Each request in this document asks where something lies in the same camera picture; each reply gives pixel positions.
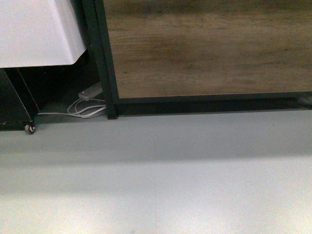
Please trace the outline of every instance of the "white cable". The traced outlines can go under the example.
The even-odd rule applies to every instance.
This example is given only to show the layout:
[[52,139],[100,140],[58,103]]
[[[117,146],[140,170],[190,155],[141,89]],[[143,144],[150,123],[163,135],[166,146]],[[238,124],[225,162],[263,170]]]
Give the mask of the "white cable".
[[[93,100],[93,101],[98,101],[98,102],[105,102],[104,100],[101,100],[101,99],[90,99],[90,100]],[[102,110],[105,110],[106,109],[106,105],[94,105],[94,106],[89,106],[89,107],[86,107],[84,109],[82,109],[81,111],[78,111],[78,104],[83,102],[85,100],[79,98],[77,99],[76,101],[74,101],[73,104],[71,104],[68,108],[67,108],[67,113],[58,113],[58,112],[41,112],[41,113],[38,113],[39,116],[44,116],[44,115],[62,115],[62,116],[72,116],[72,117],[79,117],[79,118],[91,118],[93,117],[95,114],[97,114],[98,112],[102,111]],[[71,108],[74,107],[75,109],[75,112],[70,112]],[[82,115],[82,113],[88,111],[88,110],[91,110],[91,109],[96,109],[98,108],[97,110],[91,112],[91,113],[88,113],[88,114],[85,114],[85,115]]]

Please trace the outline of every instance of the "white cabinet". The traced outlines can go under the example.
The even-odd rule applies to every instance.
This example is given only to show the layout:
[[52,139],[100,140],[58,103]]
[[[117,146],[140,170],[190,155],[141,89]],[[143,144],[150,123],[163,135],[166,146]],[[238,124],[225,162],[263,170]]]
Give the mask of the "white cabinet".
[[73,64],[86,50],[77,0],[0,0],[0,68]]

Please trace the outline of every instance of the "wood grain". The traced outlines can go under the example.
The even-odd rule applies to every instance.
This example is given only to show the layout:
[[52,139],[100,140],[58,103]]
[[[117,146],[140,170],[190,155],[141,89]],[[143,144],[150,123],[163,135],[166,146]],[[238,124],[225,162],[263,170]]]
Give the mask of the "wood grain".
[[312,91],[312,0],[104,0],[120,98]]

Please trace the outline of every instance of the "caster wheel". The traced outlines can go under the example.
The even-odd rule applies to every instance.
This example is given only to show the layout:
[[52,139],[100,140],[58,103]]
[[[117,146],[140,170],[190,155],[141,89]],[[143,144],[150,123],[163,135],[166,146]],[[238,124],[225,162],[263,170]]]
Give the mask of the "caster wheel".
[[25,125],[25,132],[28,134],[28,135],[31,135],[35,132],[36,128],[34,126],[33,123],[27,123]]

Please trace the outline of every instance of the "floor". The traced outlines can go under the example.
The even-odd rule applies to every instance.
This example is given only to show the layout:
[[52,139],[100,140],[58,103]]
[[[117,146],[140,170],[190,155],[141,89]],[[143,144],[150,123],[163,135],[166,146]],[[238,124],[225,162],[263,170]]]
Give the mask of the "floor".
[[0,132],[2,234],[312,233],[312,111],[56,119]]

